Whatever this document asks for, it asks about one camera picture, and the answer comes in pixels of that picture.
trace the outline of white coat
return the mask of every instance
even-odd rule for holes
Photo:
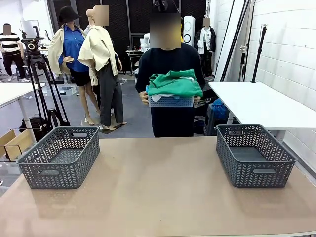
[[[212,37],[210,27],[207,27],[206,29],[205,29],[205,27],[203,27],[201,30],[201,35],[200,35],[199,41],[197,42],[199,54],[204,54],[204,36],[205,36],[205,43],[206,43],[207,50],[210,50],[211,37]]]

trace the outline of white table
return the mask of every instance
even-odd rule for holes
[[[23,96],[29,92],[33,91],[33,87],[31,83],[2,83],[0,84],[0,108],[11,104],[15,101],[19,102],[23,119],[27,128],[32,128],[29,117],[26,114],[26,111],[23,106]],[[33,142],[36,143],[36,139],[31,129],[31,135]]]
[[[127,55],[129,56],[129,61],[130,61],[130,73],[131,76],[133,75],[133,62],[132,62],[132,55],[137,55],[137,56],[141,56],[143,54],[142,51],[140,50],[127,50],[126,51]]]
[[[282,93],[257,82],[210,82],[209,86],[242,124],[260,124],[276,130],[283,141],[285,132],[293,128],[316,128],[316,112]]]

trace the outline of table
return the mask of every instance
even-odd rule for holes
[[[143,52],[140,50],[127,50],[126,51],[127,55],[129,56],[129,61],[130,61],[130,73],[131,76],[133,75],[133,62],[132,62],[132,55],[137,55],[137,57],[140,57]]]
[[[19,177],[0,198],[1,237],[316,233],[316,187],[296,167],[285,188],[239,189],[215,137],[101,139],[100,148],[79,189],[31,190]]]
[[[0,84],[0,108],[11,104],[15,101],[19,102],[23,119],[27,128],[32,128],[29,117],[24,109],[23,105],[23,95],[30,93],[33,91],[33,87],[31,83],[1,83]],[[31,129],[31,136],[34,143],[36,143],[36,139]]]
[[[283,141],[287,129],[316,128],[316,112],[282,93],[257,82],[210,82],[209,86],[242,124],[260,124],[276,130]]]

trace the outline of folded clothes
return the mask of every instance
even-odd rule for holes
[[[157,102],[159,101],[162,97],[170,97],[170,96],[173,96],[173,95],[161,95],[161,94],[158,94],[158,95],[153,95],[152,96],[152,99],[154,102]]]
[[[181,97],[203,96],[194,70],[167,74],[153,74],[150,78],[148,95],[177,95]]]

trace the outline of mannequin hand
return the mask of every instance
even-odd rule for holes
[[[119,64],[119,70],[122,71],[122,69],[123,69],[122,62],[118,61],[118,64]]]
[[[148,93],[143,91],[139,93],[140,98],[142,99],[143,103],[145,105],[149,105],[149,101],[148,101]]]
[[[194,97],[194,103],[197,103],[197,102],[199,102],[201,100],[201,97],[199,97],[199,96],[195,96]]]
[[[70,56],[64,58],[64,62],[65,62],[65,63],[73,63],[74,61],[75,61],[75,60],[74,60],[72,57],[70,57]]]

